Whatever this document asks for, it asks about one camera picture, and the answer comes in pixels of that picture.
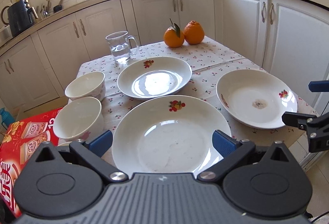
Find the white plate with stain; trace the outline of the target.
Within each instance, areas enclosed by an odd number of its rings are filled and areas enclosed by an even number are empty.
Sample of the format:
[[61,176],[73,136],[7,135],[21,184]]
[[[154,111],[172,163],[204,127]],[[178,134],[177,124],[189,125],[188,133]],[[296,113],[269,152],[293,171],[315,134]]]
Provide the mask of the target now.
[[257,129],[281,128],[284,126],[282,115],[298,109],[291,89],[263,71],[228,72],[218,80],[216,94],[233,118]]

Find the white kitchen cabinets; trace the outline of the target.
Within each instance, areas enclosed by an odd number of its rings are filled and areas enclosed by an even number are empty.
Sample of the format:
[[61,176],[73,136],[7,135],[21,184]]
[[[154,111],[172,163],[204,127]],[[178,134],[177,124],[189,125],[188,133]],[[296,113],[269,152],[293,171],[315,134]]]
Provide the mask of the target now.
[[41,20],[1,47],[1,102],[26,109],[62,97],[86,61],[106,56],[108,34],[146,45],[171,22],[199,22],[222,43],[286,82],[319,113],[328,94],[328,0],[87,0]]

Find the white bowl near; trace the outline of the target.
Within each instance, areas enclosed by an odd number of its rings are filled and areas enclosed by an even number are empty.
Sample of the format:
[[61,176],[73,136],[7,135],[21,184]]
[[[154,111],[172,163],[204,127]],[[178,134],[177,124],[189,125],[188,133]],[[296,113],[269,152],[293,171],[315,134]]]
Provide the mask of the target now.
[[103,133],[102,104],[94,97],[72,101],[57,114],[54,134],[64,141],[94,139]]

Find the white bowl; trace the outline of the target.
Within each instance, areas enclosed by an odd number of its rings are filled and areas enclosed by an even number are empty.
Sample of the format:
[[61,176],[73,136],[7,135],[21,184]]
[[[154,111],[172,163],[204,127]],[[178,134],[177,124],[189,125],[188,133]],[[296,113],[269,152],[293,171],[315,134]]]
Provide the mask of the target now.
[[73,80],[65,89],[65,96],[71,101],[83,97],[94,97],[102,101],[105,97],[105,73],[94,71]]
[[57,114],[54,134],[64,141],[94,139],[103,133],[102,104],[94,97],[72,101]]

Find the white bowl far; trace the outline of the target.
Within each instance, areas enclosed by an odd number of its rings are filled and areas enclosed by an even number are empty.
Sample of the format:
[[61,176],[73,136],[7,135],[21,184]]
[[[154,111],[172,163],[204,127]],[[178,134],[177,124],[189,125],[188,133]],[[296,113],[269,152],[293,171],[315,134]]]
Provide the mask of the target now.
[[65,96],[71,101],[83,97],[94,97],[102,101],[105,97],[105,73],[94,71],[73,80],[65,89]]

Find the red drink carton box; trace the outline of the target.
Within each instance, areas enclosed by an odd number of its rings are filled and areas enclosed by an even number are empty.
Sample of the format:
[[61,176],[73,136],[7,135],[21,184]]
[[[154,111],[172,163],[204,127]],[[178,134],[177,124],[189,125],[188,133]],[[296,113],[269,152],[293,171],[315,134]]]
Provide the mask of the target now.
[[59,144],[53,124],[60,110],[57,108],[12,123],[1,142],[1,201],[14,217],[21,215],[13,195],[15,181],[42,142]]

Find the cherry print tablecloth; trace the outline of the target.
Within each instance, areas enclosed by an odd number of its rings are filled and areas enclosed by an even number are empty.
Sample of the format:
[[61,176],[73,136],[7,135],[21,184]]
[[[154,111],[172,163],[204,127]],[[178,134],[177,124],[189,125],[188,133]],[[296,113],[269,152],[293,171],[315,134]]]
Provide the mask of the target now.
[[[304,131],[292,127],[270,130],[248,127],[232,118],[221,105],[216,96],[218,79],[233,70],[261,70],[261,67],[252,61],[205,37],[198,45],[184,44],[174,49],[167,47],[164,42],[143,45],[130,62],[158,56],[176,57],[190,65],[191,80],[179,94],[202,99],[216,107],[226,118],[234,138],[250,139],[258,145],[269,145],[275,140],[282,140],[304,170],[309,170],[319,160],[320,154],[309,153],[307,135]],[[125,67],[124,64],[116,63],[113,56],[108,55],[83,63],[78,70],[78,77],[95,71],[105,73],[106,93],[102,101],[102,114],[106,129],[115,130],[121,118],[141,104],[140,100],[124,95],[117,87],[118,76]]]

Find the glass mug with water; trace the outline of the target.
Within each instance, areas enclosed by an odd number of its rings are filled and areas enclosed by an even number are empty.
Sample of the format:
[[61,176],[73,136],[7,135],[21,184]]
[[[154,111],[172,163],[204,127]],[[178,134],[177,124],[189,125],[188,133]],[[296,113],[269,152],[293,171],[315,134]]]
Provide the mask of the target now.
[[138,41],[126,30],[109,34],[105,39],[116,63],[127,64],[138,53]]

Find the orange without leaf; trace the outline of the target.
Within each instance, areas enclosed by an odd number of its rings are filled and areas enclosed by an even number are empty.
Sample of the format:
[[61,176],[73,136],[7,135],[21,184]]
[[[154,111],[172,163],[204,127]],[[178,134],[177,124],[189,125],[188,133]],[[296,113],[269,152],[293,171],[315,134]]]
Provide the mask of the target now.
[[199,22],[190,21],[183,30],[185,40],[190,45],[196,45],[203,41],[205,32]]

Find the orange with leaf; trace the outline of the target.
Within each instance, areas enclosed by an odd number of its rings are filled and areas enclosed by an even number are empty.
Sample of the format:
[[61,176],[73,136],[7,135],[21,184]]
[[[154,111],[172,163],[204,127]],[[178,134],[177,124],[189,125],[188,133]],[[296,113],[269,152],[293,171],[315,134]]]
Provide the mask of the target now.
[[170,19],[170,22],[170,27],[163,35],[163,41],[170,48],[181,47],[185,41],[184,33],[176,23],[173,23],[172,19]]

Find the black air fryer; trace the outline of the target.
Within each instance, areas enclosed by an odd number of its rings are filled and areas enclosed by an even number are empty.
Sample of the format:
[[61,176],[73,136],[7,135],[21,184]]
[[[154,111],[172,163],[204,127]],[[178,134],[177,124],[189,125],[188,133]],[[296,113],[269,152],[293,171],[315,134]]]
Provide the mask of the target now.
[[1,21],[9,25],[12,37],[16,37],[32,27],[38,15],[28,0],[19,0],[11,6],[5,6],[1,11]]

